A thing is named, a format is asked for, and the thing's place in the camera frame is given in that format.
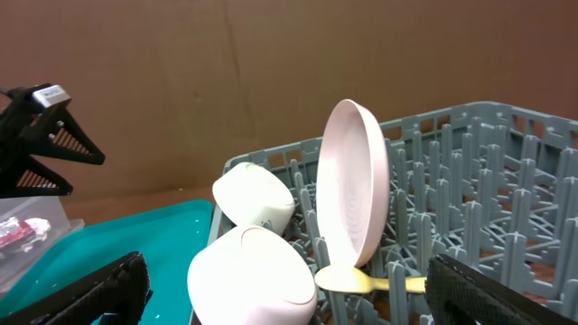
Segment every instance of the brown backdrop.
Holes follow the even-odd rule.
[[[476,100],[578,119],[578,2],[4,0],[0,86],[59,83],[104,166],[74,200],[206,187],[237,154]]]

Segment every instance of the spoon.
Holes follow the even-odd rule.
[[[315,275],[321,288],[338,293],[371,293],[389,290],[389,279],[377,279],[364,274],[355,267],[329,265]],[[425,293],[425,277],[406,278],[408,293]]]

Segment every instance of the teal mat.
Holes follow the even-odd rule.
[[[0,317],[139,251],[154,291],[140,324],[186,324],[192,308],[189,264],[207,246],[211,212],[210,202],[195,200],[73,233],[56,243],[0,301]]]

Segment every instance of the white cup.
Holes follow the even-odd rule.
[[[309,266],[259,226],[234,227],[199,252],[188,287],[203,325],[306,325],[317,305]]]
[[[213,184],[213,196],[221,210],[237,226],[270,221],[281,236],[295,210],[293,195],[270,171],[242,162]]]

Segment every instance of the gray dish rack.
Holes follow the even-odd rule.
[[[564,316],[578,320],[578,122],[474,102],[380,124],[389,156],[389,212],[365,270],[395,279],[390,292],[319,290],[310,324],[434,324],[405,276],[426,275],[445,253]],[[312,273],[328,264],[315,213],[320,137],[235,157],[274,173],[298,203],[284,237]],[[210,243],[234,225],[215,208]],[[538,267],[551,279],[536,279]],[[387,302],[390,320],[380,318]]]

